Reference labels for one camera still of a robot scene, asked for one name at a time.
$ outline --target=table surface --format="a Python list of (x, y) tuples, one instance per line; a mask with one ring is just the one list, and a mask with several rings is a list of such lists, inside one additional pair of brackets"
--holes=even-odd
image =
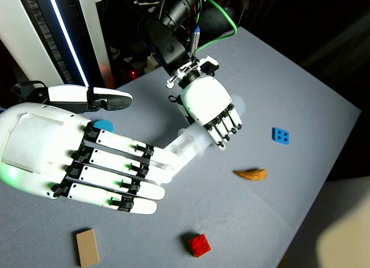
[[(97, 267), (277, 266), (304, 220), (360, 110), (247, 31), (204, 49), (216, 78), (246, 103), (243, 129), (220, 151), (209, 147), (170, 184), (153, 215), (112, 211), (67, 198), (49, 200), (0, 183), (2, 267), (78, 267), (75, 233), (94, 228)], [(164, 147), (186, 123), (162, 68), (126, 86), (129, 109), (84, 116), (117, 133)], [(290, 131), (288, 146), (272, 128)], [(264, 181), (233, 170), (265, 168)], [(195, 258), (186, 241), (205, 233), (212, 251)]]

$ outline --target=led light strip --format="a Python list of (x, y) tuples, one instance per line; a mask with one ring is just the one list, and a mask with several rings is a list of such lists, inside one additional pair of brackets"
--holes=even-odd
[(61, 27), (61, 29), (63, 31), (64, 38), (67, 41), (69, 50), (71, 51), (72, 56), (73, 56), (73, 59), (75, 60), (76, 66), (77, 66), (77, 68), (78, 68), (78, 70), (80, 72), (80, 75), (81, 75), (81, 78), (83, 80), (83, 83), (85, 84), (86, 87), (88, 87), (88, 82), (87, 82), (86, 76), (85, 76), (85, 74), (84, 74), (84, 72), (82, 70), (80, 61), (79, 61), (79, 59), (77, 57), (77, 54), (76, 54), (76, 51), (73, 48), (73, 44), (71, 42), (71, 39), (69, 38), (67, 29), (65, 28), (65, 25), (64, 25), (62, 16), (60, 15), (60, 12), (59, 12), (59, 8), (58, 8), (58, 5), (57, 5), (57, 2), (56, 2), (56, 0), (50, 0), (50, 2), (51, 2), (51, 5), (53, 6), (53, 9), (54, 9), (55, 14), (57, 15), (59, 25), (60, 25), (60, 27)]

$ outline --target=red block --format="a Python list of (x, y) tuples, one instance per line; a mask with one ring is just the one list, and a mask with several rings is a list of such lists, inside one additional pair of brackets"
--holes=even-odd
[(206, 252), (209, 252), (211, 250), (207, 238), (204, 234), (191, 239), (189, 243), (190, 248), (196, 258), (199, 258), (201, 255), (204, 255)]

